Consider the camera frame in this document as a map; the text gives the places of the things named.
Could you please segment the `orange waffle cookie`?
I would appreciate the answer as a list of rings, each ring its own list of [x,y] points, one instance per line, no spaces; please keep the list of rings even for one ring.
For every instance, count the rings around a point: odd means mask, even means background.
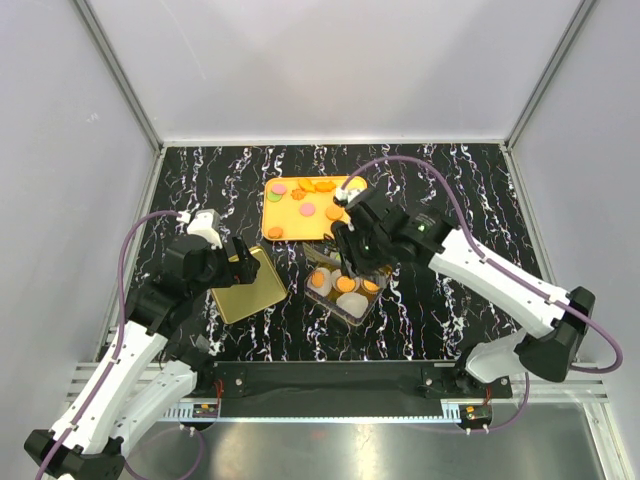
[[[363,279],[361,281],[362,288],[369,293],[376,293],[379,291],[380,287],[376,285],[374,282]]]

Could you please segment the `orange round cookie bottom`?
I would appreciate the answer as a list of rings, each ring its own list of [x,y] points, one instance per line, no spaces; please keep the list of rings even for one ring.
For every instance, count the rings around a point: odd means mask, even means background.
[[[357,282],[347,276],[340,276],[335,281],[335,288],[342,293],[353,292],[357,289]]]

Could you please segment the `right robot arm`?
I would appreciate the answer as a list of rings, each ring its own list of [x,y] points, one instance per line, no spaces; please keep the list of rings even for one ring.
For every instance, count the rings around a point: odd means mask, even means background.
[[[461,354],[453,375],[463,395],[476,396],[501,377],[525,372],[565,380],[587,332],[581,318],[595,303],[585,288],[566,291],[534,277],[438,213],[409,216],[397,208],[376,219],[353,212],[349,222],[333,222],[331,233],[341,269],[350,276],[372,278],[386,267],[413,264],[466,286],[519,324],[516,333]]]

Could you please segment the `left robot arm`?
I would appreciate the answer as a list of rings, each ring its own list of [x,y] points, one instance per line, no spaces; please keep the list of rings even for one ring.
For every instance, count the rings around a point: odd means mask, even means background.
[[[173,241],[160,269],[127,300],[126,321],[80,395],[50,429],[29,434],[24,449],[39,476],[118,478],[134,446],[172,405],[214,388],[216,372],[205,355],[192,352],[133,391],[204,293],[255,281],[260,263],[242,238],[233,240],[235,261],[211,238],[188,234]]]

